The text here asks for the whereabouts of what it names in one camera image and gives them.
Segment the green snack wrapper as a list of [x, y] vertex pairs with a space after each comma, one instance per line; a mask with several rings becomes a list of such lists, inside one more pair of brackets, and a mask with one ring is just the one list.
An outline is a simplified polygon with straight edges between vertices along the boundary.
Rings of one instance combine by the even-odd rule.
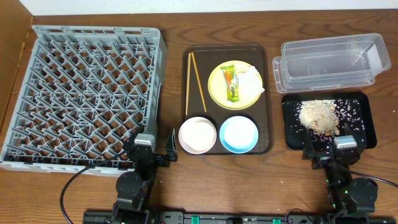
[[231, 102], [239, 101], [239, 81], [236, 76], [235, 66], [228, 65], [220, 67], [226, 82], [227, 100]]

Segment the light blue bowl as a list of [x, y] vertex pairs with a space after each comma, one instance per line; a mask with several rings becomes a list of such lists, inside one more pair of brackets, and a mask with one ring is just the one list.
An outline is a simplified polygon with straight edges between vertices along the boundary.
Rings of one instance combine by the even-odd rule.
[[219, 138], [223, 147], [229, 152], [244, 154], [256, 146], [259, 131], [251, 119], [245, 116], [233, 116], [221, 125]]

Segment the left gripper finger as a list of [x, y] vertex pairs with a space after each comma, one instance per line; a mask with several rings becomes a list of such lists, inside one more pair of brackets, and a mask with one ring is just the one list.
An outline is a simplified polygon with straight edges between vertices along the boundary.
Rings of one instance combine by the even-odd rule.
[[165, 145], [165, 150], [166, 150], [167, 156], [169, 157], [169, 160], [171, 162], [177, 162], [178, 152], [177, 152], [177, 147], [176, 147], [176, 142], [175, 142], [175, 129], [174, 128], [172, 128], [169, 133], [168, 140]]
[[137, 136], [141, 132], [143, 132], [143, 130], [144, 130], [144, 125], [140, 124], [138, 129], [126, 141], [123, 141], [123, 150], [124, 151], [132, 151], [135, 148], [136, 143], [134, 141], [137, 138]]

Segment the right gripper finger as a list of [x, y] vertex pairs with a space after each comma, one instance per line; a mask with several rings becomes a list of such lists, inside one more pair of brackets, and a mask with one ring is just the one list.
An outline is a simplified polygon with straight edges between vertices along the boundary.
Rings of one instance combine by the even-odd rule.
[[312, 140], [308, 130], [304, 131], [304, 149], [302, 154], [303, 160], [312, 160], [315, 157], [315, 150], [313, 148]]
[[364, 146], [364, 138], [360, 132], [355, 131], [350, 124], [344, 123], [343, 136], [349, 136], [355, 140], [357, 146]]

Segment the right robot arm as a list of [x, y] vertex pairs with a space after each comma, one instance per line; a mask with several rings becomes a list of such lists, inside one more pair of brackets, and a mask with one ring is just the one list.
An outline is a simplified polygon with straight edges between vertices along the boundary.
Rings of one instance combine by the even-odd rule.
[[354, 131], [344, 124], [344, 135], [334, 138], [325, 150], [315, 149], [308, 131], [304, 134], [303, 160], [313, 169], [323, 169], [326, 189], [334, 210], [317, 217], [315, 223], [369, 223], [375, 212], [378, 185], [369, 177], [352, 177], [350, 165], [359, 161], [364, 150]]

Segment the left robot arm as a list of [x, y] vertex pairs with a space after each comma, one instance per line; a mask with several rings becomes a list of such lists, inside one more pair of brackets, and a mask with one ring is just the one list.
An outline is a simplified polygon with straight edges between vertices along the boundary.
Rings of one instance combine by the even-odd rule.
[[150, 145], [137, 143], [143, 126], [123, 142], [128, 158], [135, 163], [133, 171], [125, 172], [116, 181], [118, 196], [112, 215], [106, 223], [113, 224], [159, 224], [159, 214], [149, 206], [149, 198], [155, 182], [157, 169], [169, 167], [178, 160], [175, 130], [172, 129], [165, 146], [165, 154], [156, 154]]

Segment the white napkin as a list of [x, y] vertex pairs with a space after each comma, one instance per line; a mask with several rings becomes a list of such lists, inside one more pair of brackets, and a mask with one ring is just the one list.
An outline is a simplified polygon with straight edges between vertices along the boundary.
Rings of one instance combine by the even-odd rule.
[[255, 99], [265, 91], [262, 79], [254, 66], [246, 67], [245, 71], [238, 73], [239, 96], [245, 99]]

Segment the wooden chopstick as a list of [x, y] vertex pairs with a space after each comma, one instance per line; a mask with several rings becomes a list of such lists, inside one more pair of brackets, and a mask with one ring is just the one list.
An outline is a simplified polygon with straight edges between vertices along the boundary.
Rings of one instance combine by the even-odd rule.
[[195, 75], [196, 75], [196, 78], [197, 78], [198, 88], [199, 88], [199, 91], [200, 91], [201, 101], [202, 101], [202, 104], [203, 104], [203, 109], [204, 109], [205, 112], [207, 112], [205, 98], [204, 98], [204, 94], [203, 94], [203, 89], [202, 89], [202, 85], [201, 85], [201, 80], [200, 80], [200, 76], [199, 76], [197, 62], [196, 62], [196, 59], [195, 59], [194, 52], [191, 52], [191, 56], [192, 56], [194, 70], [195, 70]]
[[186, 116], [188, 115], [191, 58], [192, 58], [192, 53], [190, 52], [190, 53], [188, 53], [188, 62], [187, 62], [187, 83], [186, 83], [186, 95], [185, 95], [185, 115]]

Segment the white pink bowl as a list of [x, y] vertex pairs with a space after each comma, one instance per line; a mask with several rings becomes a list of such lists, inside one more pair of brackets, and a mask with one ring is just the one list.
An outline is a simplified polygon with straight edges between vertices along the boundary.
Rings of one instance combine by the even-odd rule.
[[178, 132], [181, 147], [190, 154], [204, 154], [215, 144], [216, 128], [203, 117], [193, 117], [183, 122]]

